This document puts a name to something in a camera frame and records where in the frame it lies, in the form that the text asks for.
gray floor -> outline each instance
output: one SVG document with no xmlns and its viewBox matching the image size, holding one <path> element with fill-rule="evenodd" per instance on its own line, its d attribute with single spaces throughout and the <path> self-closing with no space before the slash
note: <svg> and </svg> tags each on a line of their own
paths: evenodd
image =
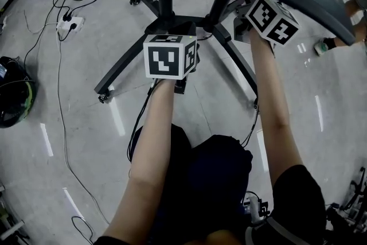
<svg viewBox="0 0 367 245">
<path fill-rule="evenodd" d="M 110 104 L 99 103 L 93 91 L 155 18 L 143 4 L 133 7 L 128 1 L 98 0 L 78 11 L 85 25 L 80 32 L 71 34 L 61 48 L 60 96 L 70 162 L 108 220 L 127 183 L 130 164 L 126 148 L 151 83 L 145 78 L 140 55 L 113 83 L 118 95 Z M 174 0 L 174 10 L 176 14 L 205 16 L 212 2 Z M 37 30 L 51 5 L 52 0 L 17 0 L 7 11 L 7 27 L 0 36 L 1 55 L 24 58 L 37 38 L 27 31 L 24 10 L 31 30 Z M 313 43 L 330 33 L 302 13 L 293 12 L 302 31 L 291 45 L 275 51 L 292 130 L 325 201 L 340 201 L 361 158 L 367 155 L 365 47 L 357 44 L 335 49 L 319 58 Z M 224 21 L 230 32 L 234 17 Z M 235 44 L 252 65 L 249 45 Z M 213 134 L 244 139 L 255 115 L 254 93 L 214 38 L 201 43 L 200 54 L 201 63 L 189 77 L 186 94 L 175 97 L 173 122 L 184 128 L 194 146 Z M 32 243 L 83 244 L 85 241 L 71 223 L 71 216 L 77 214 L 75 207 L 96 235 L 104 231 L 106 224 L 65 166 L 56 94 L 58 58 L 55 29 L 50 25 L 40 47 L 28 59 L 29 71 L 40 83 L 34 108 L 23 122 L 0 130 L 0 179 L 6 188 L 5 197 L 25 221 Z M 45 142 L 43 124 L 53 156 Z M 248 145 L 254 155 L 249 189 L 272 206 L 270 178 L 257 139 L 259 130 L 260 120 Z"/>
</svg>

black sleeve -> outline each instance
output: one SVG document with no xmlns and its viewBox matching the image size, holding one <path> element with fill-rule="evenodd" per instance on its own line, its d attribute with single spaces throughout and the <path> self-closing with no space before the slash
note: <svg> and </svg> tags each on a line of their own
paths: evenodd
<svg viewBox="0 0 367 245">
<path fill-rule="evenodd" d="M 129 245 L 129 244 L 112 237 L 102 236 L 98 238 L 98 240 L 94 243 L 94 245 Z"/>
<path fill-rule="evenodd" d="M 308 244 L 322 244 L 326 228 L 325 202 L 321 189 L 303 165 L 286 170 L 273 187 L 274 210 L 271 216 L 292 234 Z M 270 226 L 260 235 L 282 239 Z"/>
</svg>

black shirt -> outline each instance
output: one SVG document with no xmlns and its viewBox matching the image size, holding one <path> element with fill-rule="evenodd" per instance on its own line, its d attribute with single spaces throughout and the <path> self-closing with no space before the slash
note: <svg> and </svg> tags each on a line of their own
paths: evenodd
<svg viewBox="0 0 367 245">
<path fill-rule="evenodd" d="M 322 236 L 326 227 L 325 202 L 320 187 L 303 165 L 289 168 L 278 178 L 273 188 L 273 198 L 274 210 L 271 217 L 274 220 L 310 245 L 323 243 Z M 244 226 L 243 230 L 233 230 L 242 244 L 245 244 L 246 229 Z M 268 224 L 254 230 L 252 237 L 255 245 L 293 244 Z M 128 244 L 103 236 L 95 245 Z"/>
</svg>

stand base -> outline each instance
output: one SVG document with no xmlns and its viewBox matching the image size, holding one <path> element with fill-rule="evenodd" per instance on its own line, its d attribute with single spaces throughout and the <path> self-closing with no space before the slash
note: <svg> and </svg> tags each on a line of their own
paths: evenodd
<svg viewBox="0 0 367 245">
<path fill-rule="evenodd" d="M 136 58 L 136 56 L 143 50 L 143 43 L 148 34 L 166 34 L 171 33 L 175 27 L 182 25 L 186 22 L 195 23 L 196 27 L 204 28 L 209 33 L 213 33 L 213 36 L 228 52 L 229 56 L 233 59 L 238 66 L 241 73 L 247 79 L 249 85 L 257 95 L 256 78 L 253 70 L 251 70 L 248 63 L 245 61 L 239 50 L 232 42 L 229 32 L 220 24 L 220 22 L 229 15 L 230 12 L 235 10 L 237 6 L 241 5 L 243 1 L 237 0 L 228 4 L 227 0 L 215 0 L 212 11 L 205 18 L 201 17 L 188 17 L 182 15 L 175 15 L 171 13 L 161 13 L 161 7 L 159 7 L 158 1 L 153 0 L 130 0 L 130 4 L 138 5 L 143 2 L 158 18 L 153 21 L 145 30 L 145 34 L 117 61 L 117 63 L 107 72 L 103 79 L 99 82 L 95 91 L 99 94 L 99 100 L 105 101 L 108 99 L 110 93 L 108 91 L 112 82 L 120 75 L 120 73 L 129 65 L 129 63 Z"/>
</svg>

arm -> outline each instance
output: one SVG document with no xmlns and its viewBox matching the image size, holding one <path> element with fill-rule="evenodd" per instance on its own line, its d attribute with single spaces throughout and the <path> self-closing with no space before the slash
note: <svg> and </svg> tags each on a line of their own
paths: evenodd
<svg viewBox="0 0 367 245">
<path fill-rule="evenodd" d="M 264 143 L 274 186 L 283 172 L 301 165 L 302 160 L 291 132 L 287 101 L 275 58 L 268 42 L 255 29 L 251 30 L 250 38 Z"/>
<path fill-rule="evenodd" d="M 174 80 L 154 90 L 131 163 L 130 179 L 104 236 L 142 244 L 148 237 L 161 200 L 171 150 Z"/>
</svg>

